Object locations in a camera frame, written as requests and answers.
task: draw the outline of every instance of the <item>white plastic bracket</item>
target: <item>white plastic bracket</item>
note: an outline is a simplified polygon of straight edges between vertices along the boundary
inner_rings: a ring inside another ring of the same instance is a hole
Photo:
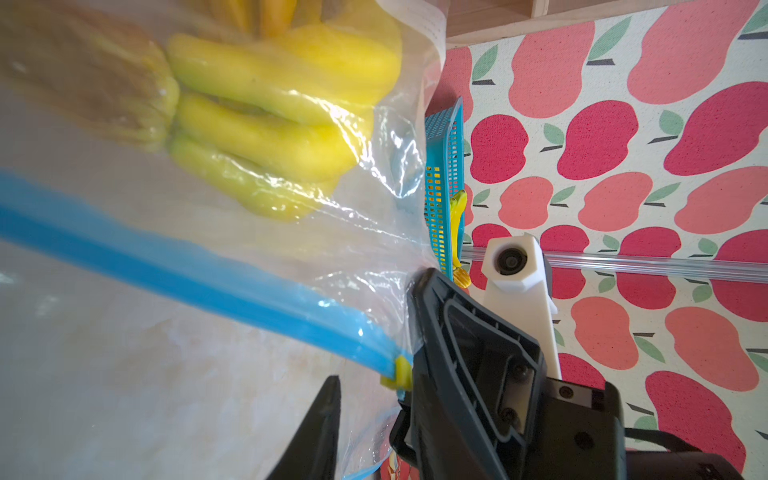
[[[522,250],[528,259],[519,272],[501,275],[496,270],[496,260],[510,248]],[[489,241],[482,272],[488,277],[483,306],[534,337],[547,361],[547,376],[562,379],[552,326],[552,315],[558,308],[549,296],[544,254],[538,241],[527,234]]]

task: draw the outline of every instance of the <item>clear plastic rod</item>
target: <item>clear plastic rod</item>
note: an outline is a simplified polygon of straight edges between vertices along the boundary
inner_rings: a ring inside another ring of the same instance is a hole
[[[731,282],[768,283],[768,263],[689,260],[681,258],[628,257],[599,253],[544,252],[556,268],[587,269],[604,272],[642,273],[644,275],[681,276]],[[462,260],[483,260],[484,247],[462,248]]]

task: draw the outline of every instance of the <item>yellow clip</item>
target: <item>yellow clip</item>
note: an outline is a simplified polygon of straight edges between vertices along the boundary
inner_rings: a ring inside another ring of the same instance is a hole
[[[404,356],[395,359],[395,378],[388,379],[384,375],[381,384],[390,390],[413,390],[413,367]]]
[[[459,190],[451,198],[451,251],[452,251],[452,269],[453,283],[461,288],[469,288],[472,285],[472,279],[469,273],[462,268],[462,263],[458,260],[458,245],[462,239],[458,238],[458,225],[462,222],[462,215],[467,208],[467,192]]]

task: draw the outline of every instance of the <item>wooden shelf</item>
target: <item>wooden shelf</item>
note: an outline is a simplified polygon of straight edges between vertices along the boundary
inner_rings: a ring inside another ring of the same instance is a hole
[[[452,0],[448,48],[666,7],[689,0]]]

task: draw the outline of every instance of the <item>green leaf print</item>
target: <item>green leaf print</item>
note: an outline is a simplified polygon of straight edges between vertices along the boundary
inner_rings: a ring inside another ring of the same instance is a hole
[[[610,250],[619,249],[619,241],[613,238],[611,235],[603,236],[603,245],[605,245]]]
[[[755,362],[757,368],[763,370],[764,372],[768,372],[768,359],[766,357],[752,352],[748,352],[747,355],[749,355],[752,361]]]
[[[558,329],[554,329],[554,340],[559,346],[565,346],[565,340],[563,340],[563,336],[558,332]]]
[[[568,187],[560,190],[556,194],[552,195],[552,200],[549,201],[550,204],[559,204],[566,198],[570,197],[572,193],[574,193],[574,190],[576,190],[576,186]]]
[[[709,299],[712,296],[712,287],[709,285],[699,285],[694,288],[694,302],[699,303]]]
[[[662,187],[654,192],[651,192],[651,194],[648,195],[648,198],[646,198],[645,201],[658,202],[662,198],[672,194],[672,192],[677,190],[679,186],[680,186],[680,182],[677,182],[676,184],[667,185],[666,187]]]
[[[683,131],[683,118],[673,111],[665,110],[659,117],[659,128],[667,135],[679,135]]]
[[[488,195],[491,194],[491,189],[486,188],[479,194],[475,195],[475,198],[472,200],[472,205],[479,205],[482,204],[486,198],[488,198]]]
[[[621,37],[627,33],[629,28],[629,21],[632,17],[627,17],[616,25],[610,27],[598,40],[592,45],[592,49],[589,51],[589,57],[587,60],[596,60],[603,55],[607,54],[609,50],[616,46],[621,40]]]
[[[702,238],[699,240],[699,250],[708,255],[714,255],[717,253],[717,243],[714,243],[708,238]]]
[[[648,354],[650,358],[656,359],[662,363],[666,363],[666,360],[664,360],[664,355],[661,354],[661,351],[656,348],[653,343],[649,342],[641,336],[635,336],[634,342],[637,344],[637,348],[643,350],[643,352]]]
[[[755,15],[752,15],[752,18],[744,25],[744,30],[741,33],[750,33],[763,27],[765,24],[768,24],[768,5],[763,5]]]
[[[644,415],[637,419],[634,423],[636,429],[643,430],[658,430],[659,425],[656,423],[656,417],[653,415]]]
[[[544,124],[544,137],[551,144],[565,144],[565,134],[563,134],[563,131],[555,127],[553,124]]]
[[[605,293],[608,290],[611,290],[616,286],[616,277],[615,276],[609,276],[608,278],[604,278],[600,281],[600,284],[598,285],[598,292]]]
[[[475,63],[475,67],[472,69],[472,81],[480,80],[487,74],[494,63],[496,63],[496,55],[498,54],[498,45],[494,45],[485,51],[480,59]]]

